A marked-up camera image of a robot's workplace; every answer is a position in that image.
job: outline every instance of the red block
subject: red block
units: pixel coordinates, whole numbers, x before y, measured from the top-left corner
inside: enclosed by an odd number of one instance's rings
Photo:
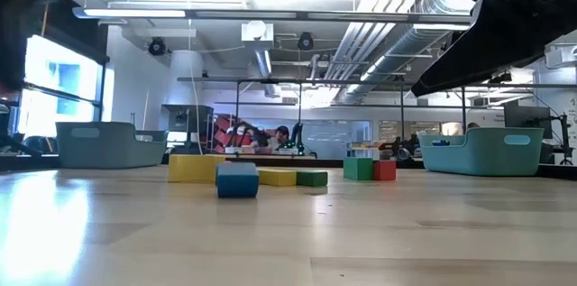
[[[378,181],[396,180],[397,163],[395,161],[376,161],[373,164],[372,179]]]

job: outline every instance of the fluorescent light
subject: fluorescent light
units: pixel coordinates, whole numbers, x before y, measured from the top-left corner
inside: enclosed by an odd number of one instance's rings
[[[87,16],[95,18],[120,17],[120,18],[154,18],[154,17],[186,17],[182,10],[128,10],[128,9],[85,9]]]
[[[415,23],[413,27],[417,30],[444,30],[444,31],[467,31],[471,28],[470,25],[459,24],[425,24]]]

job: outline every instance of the yellow block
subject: yellow block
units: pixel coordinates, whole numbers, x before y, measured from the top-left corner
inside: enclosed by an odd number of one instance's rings
[[[259,170],[259,183],[277,187],[297,185],[296,171]]]
[[[215,183],[216,165],[223,163],[220,155],[173,154],[169,159],[169,182]]]

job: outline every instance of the blue block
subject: blue block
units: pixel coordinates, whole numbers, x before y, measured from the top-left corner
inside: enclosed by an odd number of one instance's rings
[[[254,163],[219,163],[216,167],[219,198],[254,198],[259,192],[259,172]]]

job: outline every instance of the green block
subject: green block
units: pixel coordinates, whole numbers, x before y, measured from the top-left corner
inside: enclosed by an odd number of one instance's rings
[[[324,187],[327,182],[326,171],[297,171],[297,186]]]
[[[343,163],[344,177],[351,180],[372,180],[371,158],[345,158]]]

